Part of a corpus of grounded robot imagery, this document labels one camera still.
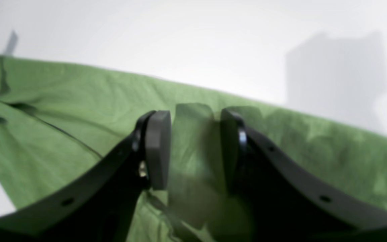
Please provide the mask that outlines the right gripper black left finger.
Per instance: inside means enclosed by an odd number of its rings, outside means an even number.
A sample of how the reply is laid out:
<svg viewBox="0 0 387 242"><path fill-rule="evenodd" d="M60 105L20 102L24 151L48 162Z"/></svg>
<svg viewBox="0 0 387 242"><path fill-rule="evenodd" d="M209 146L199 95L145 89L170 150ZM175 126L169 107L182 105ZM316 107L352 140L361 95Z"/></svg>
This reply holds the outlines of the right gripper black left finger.
<svg viewBox="0 0 387 242"><path fill-rule="evenodd" d="M170 111L147 112L85 174L0 216L0 242L124 242L141 193L166 189L170 150Z"/></svg>

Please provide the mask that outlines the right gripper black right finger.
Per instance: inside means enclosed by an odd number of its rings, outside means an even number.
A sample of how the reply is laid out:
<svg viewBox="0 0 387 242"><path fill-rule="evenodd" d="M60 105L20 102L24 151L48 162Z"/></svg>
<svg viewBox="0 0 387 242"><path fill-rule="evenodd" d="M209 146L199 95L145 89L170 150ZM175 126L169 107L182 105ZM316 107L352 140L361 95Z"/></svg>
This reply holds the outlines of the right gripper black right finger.
<svg viewBox="0 0 387 242"><path fill-rule="evenodd" d="M387 210L322 182L228 108L220 142L227 191L245 205L254 242L387 242Z"/></svg>

